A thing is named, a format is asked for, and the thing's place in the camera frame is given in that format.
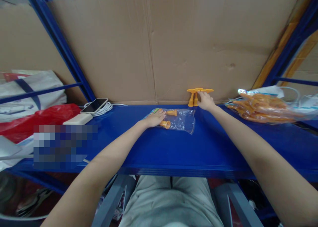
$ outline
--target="blue strap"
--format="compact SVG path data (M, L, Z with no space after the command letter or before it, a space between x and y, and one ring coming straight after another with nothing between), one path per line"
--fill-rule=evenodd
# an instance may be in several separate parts
M26 83L23 79L17 79L15 80L15 82L26 92L26 93L30 93L33 92L34 90L29 86L28 83ZM39 110L41 110L41 103L40 103L40 99L38 96L33 96L31 97L32 100L34 101L34 103L36 104L37 108Z

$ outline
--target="pixelated blur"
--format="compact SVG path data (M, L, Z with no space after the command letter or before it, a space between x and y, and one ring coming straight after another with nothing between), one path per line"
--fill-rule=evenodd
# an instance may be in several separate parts
M34 169L74 169L97 139L96 125L34 126Z

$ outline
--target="hand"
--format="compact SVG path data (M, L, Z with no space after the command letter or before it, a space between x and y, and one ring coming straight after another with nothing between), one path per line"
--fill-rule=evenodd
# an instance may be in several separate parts
M213 98L206 92L198 92L201 97L201 101L198 102L198 105L201 109L211 112L214 108L217 108Z
M156 113L149 115L146 119L142 121L145 121L147 128L156 127L166 117L165 114L165 111L159 109Z

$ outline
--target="power strip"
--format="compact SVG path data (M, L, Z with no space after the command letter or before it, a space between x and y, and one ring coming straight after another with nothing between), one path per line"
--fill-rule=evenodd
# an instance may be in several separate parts
M84 125L88 121L90 121L92 118L93 116L88 113L78 114L74 118L68 121L65 121L63 125Z

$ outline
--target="gray metal leg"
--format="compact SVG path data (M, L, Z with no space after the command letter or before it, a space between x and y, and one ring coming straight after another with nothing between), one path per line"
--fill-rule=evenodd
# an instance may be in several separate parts
M218 213L225 227L232 227L230 200L244 227L264 227L237 184L226 183L214 188Z
M136 185L135 179L128 175L118 175L94 217L92 227L109 226L114 211L120 201L121 195L126 188L124 208L128 203Z

